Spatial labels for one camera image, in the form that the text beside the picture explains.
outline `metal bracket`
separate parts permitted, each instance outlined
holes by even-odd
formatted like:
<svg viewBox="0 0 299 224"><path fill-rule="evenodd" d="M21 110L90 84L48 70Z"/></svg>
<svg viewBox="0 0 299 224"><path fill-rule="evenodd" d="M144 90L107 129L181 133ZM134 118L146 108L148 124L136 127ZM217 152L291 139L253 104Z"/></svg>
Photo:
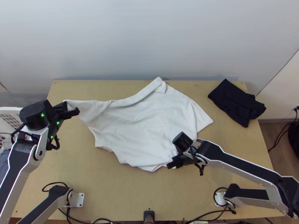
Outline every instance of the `metal bracket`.
<svg viewBox="0 0 299 224"><path fill-rule="evenodd" d="M223 196L225 195L225 192L217 192L215 194L215 201L219 204L219 205L225 205L226 204L226 200L224 200Z"/></svg>
<svg viewBox="0 0 299 224"><path fill-rule="evenodd" d="M232 203L232 202L230 202L229 200L225 200L223 197L224 197L224 195L225 195L225 193L226 192L217 192L216 194L215 194L215 201L219 204L219 205L225 205L225 204L228 204L228 207L231 209L231 210L235 210L235 205Z"/></svg>
<svg viewBox="0 0 299 224"><path fill-rule="evenodd" d="M63 206L64 208L80 208L83 206L84 193L71 191L68 195L69 205Z"/></svg>

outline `white wall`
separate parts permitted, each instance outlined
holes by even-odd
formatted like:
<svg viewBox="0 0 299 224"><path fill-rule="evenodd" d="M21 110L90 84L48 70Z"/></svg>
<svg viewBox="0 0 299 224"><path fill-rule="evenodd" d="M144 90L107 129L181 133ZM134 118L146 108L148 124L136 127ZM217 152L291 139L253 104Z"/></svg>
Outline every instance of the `white wall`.
<svg viewBox="0 0 299 224"><path fill-rule="evenodd" d="M256 94L299 48L296 0L1 0L0 81L246 81Z"/></svg>
<svg viewBox="0 0 299 224"><path fill-rule="evenodd" d="M299 51L257 95L256 100L267 107L259 119L295 118L296 113L290 109L299 104Z"/></svg>

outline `black cloth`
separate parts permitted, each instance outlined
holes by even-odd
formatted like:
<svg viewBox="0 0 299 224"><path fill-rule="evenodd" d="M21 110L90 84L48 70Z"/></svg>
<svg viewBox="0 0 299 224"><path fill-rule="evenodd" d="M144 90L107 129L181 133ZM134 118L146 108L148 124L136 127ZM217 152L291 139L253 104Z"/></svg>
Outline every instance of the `black cloth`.
<svg viewBox="0 0 299 224"><path fill-rule="evenodd" d="M245 93L224 79L209 95L217 107L226 112L234 121L248 127L249 120L259 117L266 110L265 105L255 96Z"/></svg>

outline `power outlet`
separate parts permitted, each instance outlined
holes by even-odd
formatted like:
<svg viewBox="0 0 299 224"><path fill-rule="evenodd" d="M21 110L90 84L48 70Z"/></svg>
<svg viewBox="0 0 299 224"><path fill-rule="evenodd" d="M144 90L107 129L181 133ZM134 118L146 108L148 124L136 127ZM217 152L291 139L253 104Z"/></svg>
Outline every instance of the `power outlet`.
<svg viewBox="0 0 299 224"><path fill-rule="evenodd" d="M296 106L294 106L293 108L291 108L290 110L294 110L295 108L297 108L299 106L299 104L297 104Z"/></svg>

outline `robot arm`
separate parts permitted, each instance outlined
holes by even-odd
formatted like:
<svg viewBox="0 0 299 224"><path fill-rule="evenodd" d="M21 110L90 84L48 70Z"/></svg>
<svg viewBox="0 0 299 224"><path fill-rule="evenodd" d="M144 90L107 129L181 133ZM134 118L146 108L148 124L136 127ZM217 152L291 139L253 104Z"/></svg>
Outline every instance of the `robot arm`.
<svg viewBox="0 0 299 224"><path fill-rule="evenodd" d="M281 176L275 171L225 153L219 145L210 141L193 141L183 132L173 143L179 154L173 157L173 162L167 165L168 168L196 164L202 175L204 166L219 167L265 187L265 190L241 189L237 184L231 184L226 192L217 194L219 202L229 203L231 209L242 205L278 209L284 215L298 218L299 182L294 177Z"/></svg>
<svg viewBox="0 0 299 224"><path fill-rule="evenodd" d="M56 134L63 121L78 115L79 112L78 108L68 111L66 102L52 107L48 100L26 106L20 111L19 116L24 124L12 134L13 141L13 136L19 132L8 157L8 171L0 185L0 223L9 222L29 174L40 165L46 152L52 149L59 149L59 141ZM26 219L21 220L22 222L20 221L20 223L28 223L26 220L36 220L36 218L37 221L34 223L42 223L41 220L47 219L53 213L53 208L57 209L61 205L66 205L69 202L68 197L70 195L76 195L76 197L72 198L79 198L81 204L83 203L82 197L78 197L78 193L75 194L73 192L70 194L71 188L62 188L64 189L56 194L59 197L52 203L49 203L51 200L47 199L47 201L45 200L47 203L42 202L41 205L37 206L37 210L40 212L40 215L43 214L42 216L38 215L34 218L32 215L37 214L35 211L30 213L29 217L26 216ZM49 197L52 199L55 198L53 197L53 192L57 192L55 187L49 192Z"/></svg>

